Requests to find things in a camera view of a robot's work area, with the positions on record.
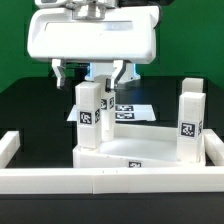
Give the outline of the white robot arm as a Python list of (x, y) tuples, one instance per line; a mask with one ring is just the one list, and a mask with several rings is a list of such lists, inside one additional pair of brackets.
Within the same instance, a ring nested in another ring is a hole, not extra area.
[(49, 61), (64, 88), (68, 63), (113, 64), (105, 88), (113, 91), (126, 66), (156, 57), (162, 8), (175, 0), (35, 0), (27, 41), (31, 57)]

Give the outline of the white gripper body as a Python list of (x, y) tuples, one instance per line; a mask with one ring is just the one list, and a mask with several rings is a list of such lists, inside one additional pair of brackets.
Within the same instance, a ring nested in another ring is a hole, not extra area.
[(41, 61), (148, 64), (156, 56), (156, 6), (123, 7), (106, 12), (103, 20), (74, 20), (66, 8), (37, 11), (30, 23), (27, 50)]

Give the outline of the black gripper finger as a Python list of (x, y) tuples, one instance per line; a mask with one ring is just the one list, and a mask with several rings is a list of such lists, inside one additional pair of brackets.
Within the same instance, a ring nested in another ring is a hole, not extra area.
[(110, 78), (106, 79), (106, 92), (114, 92), (118, 81), (126, 71), (126, 62), (124, 60), (115, 60), (113, 62), (114, 71)]
[(61, 59), (53, 59), (51, 65), (57, 78), (57, 88), (62, 90), (65, 87), (66, 81), (63, 61)]

